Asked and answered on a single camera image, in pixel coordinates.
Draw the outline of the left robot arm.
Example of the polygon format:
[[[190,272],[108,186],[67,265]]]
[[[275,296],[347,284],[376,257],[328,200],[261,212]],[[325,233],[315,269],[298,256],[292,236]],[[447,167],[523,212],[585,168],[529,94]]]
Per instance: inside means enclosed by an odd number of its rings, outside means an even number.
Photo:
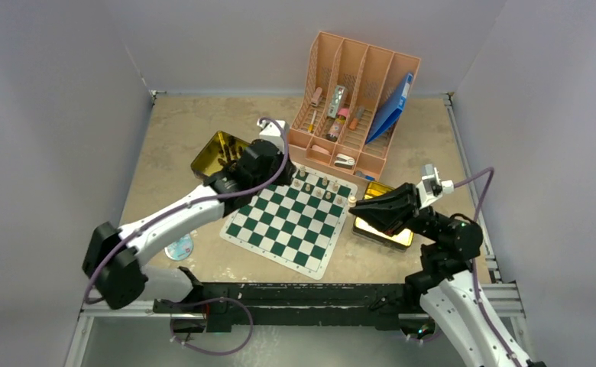
[[[257,139],[235,163],[168,207],[119,228],[110,222],[97,226],[82,268],[87,288],[100,296],[86,296],[85,303],[105,302],[118,310],[136,300],[166,299],[184,313],[197,310],[202,292],[190,272],[151,268],[149,261],[184,235],[248,205],[271,184],[289,185],[295,171],[285,141]]]

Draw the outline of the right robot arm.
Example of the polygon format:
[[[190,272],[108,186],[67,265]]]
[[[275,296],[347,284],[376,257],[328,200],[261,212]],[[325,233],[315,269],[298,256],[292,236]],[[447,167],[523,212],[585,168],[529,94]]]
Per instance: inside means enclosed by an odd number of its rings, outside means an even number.
[[[349,212],[385,235],[409,230],[432,240],[420,249],[421,271],[405,279],[403,301],[434,319],[467,366],[542,366],[508,333],[475,277],[481,227],[467,216],[445,216],[432,207],[454,188],[450,180],[405,183],[358,200]]]

